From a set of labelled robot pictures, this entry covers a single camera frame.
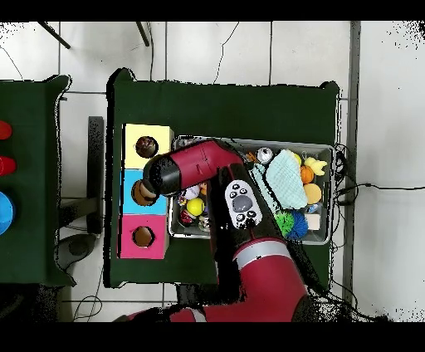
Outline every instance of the yellow box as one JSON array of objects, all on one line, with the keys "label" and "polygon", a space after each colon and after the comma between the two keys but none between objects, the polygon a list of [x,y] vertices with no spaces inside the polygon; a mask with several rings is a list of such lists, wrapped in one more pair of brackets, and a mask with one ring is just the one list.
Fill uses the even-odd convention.
[{"label": "yellow box", "polygon": [[135,145],[140,137],[152,137],[158,143],[158,153],[171,150],[173,131],[169,126],[125,124],[125,168],[143,169],[149,159],[136,153]]}]

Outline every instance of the yellow rubber duck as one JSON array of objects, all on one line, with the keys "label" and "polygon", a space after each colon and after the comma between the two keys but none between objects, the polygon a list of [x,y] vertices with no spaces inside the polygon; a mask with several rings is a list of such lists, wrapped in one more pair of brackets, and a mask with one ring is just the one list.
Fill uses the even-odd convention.
[{"label": "yellow rubber duck", "polygon": [[323,171],[322,169],[327,164],[328,163],[326,163],[325,161],[316,160],[315,158],[311,157],[307,158],[304,161],[304,165],[309,166],[317,176],[323,176],[325,174],[325,171]]}]

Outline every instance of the pink box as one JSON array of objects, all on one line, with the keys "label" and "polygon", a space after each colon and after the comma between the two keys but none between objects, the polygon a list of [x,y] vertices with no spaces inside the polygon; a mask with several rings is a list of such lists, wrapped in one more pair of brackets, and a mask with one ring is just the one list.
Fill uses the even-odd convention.
[{"label": "pink box", "polygon": [[[133,231],[139,227],[149,227],[154,233],[154,241],[149,247],[139,247],[133,242]],[[119,258],[164,259],[169,246],[167,217],[165,215],[123,215]]]}]

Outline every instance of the black stand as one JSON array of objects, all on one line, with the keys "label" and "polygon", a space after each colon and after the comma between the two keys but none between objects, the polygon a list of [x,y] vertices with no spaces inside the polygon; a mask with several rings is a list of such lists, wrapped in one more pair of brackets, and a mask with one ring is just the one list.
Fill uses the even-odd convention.
[{"label": "black stand", "polygon": [[[61,36],[59,36],[59,34],[57,34],[55,32],[55,30],[50,27],[47,22],[38,22],[38,24],[40,26],[42,26],[44,29],[46,29],[46,31],[48,31],[52,36],[54,36],[54,38],[60,42],[60,44],[62,44],[66,49],[71,49],[71,46],[65,42]],[[140,35],[142,36],[143,42],[146,46],[149,46],[149,41],[148,41],[148,37],[146,36],[146,32],[143,29],[142,23],[141,22],[136,22],[137,24],[137,28],[139,29]]]},{"label": "black stand", "polygon": [[103,223],[104,121],[89,117],[87,155],[87,197],[61,205],[59,227],[87,216],[87,232],[100,234]]},{"label": "black stand", "polygon": [[142,36],[143,42],[146,46],[149,46],[148,38],[146,37],[146,33],[144,32],[144,29],[142,27],[141,22],[136,22],[137,28],[139,29],[140,35]]},{"label": "black stand", "polygon": [[52,34],[52,35],[55,37],[55,39],[56,39],[57,41],[59,41],[59,42],[60,42],[60,44],[62,44],[62,45],[63,45],[66,49],[71,49],[71,46],[70,46],[67,42],[65,42],[65,41],[61,38],[61,36],[59,36],[59,35],[55,32],[55,30],[47,24],[47,22],[38,22],[38,24],[39,24],[40,26],[42,26],[44,29],[46,29],[46,31],[48,31],[50,34]]}]

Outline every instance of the blue box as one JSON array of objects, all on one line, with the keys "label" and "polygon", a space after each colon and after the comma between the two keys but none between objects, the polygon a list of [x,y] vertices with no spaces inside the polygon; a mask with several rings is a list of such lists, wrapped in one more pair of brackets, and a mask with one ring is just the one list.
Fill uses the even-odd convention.
[{"label": "blue box", "polygon": [[134,182],[142,178],[143,170],[125,169],[123,214],[165,215],[167,212],[167,198],[164,196],[159,196],[156,202],[150,206],[143,207],[134,202],[131,197],[131,189],[133,188]]}]

